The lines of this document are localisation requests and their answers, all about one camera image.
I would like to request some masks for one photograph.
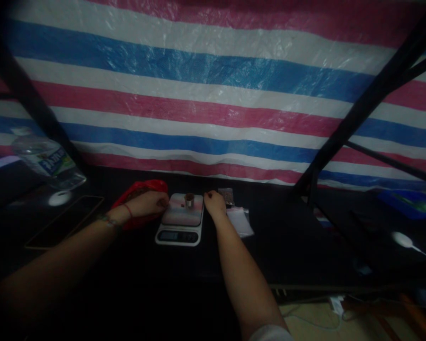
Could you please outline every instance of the floor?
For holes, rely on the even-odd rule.
[[[281,313],[296,315],[327,328],[336,328],[339,325],[339,317],[331,311],[328,303],[285,305],[281,307]],[[371,315],[356,316],[353,312],[346,312],[344,319],[352,320],[342,322],[337,331],[321,330],[293,317],[287,317],[285,320],[295,341],[391,341]],[[387,321],[401,341],[420,340],[403,320],[388,318]]]

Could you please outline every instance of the left hand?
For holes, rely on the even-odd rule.
[[[164,192],[148,191],[128,201],[126,205],[131,210],[133,218],[160,214],[169,205],[169,196]],[[109,212],[109,216],[119,224],[124,224],[131,219],[128,210],[123,205],[112,209]]]

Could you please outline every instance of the plastic bottle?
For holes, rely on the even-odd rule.
[[[33,135],[28,127],[12,128],[11,131],[18,136],[11,144],[14,153],[49,186],[71,190],[87,180],[57,142]]]

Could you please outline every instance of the white scale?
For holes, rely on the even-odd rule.
[[[161,245],[196,246],[202,235],[204,197],[194,196],[194,206],[186,207],[185,195],[174,193],[162,216],[155,242]]]

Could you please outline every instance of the bottle label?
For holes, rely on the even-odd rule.
[[[26,155],[25,159],[33,171],[50,177],[57,176],[61,172],[75,166],[73,160],[61,147],[47,153]]]

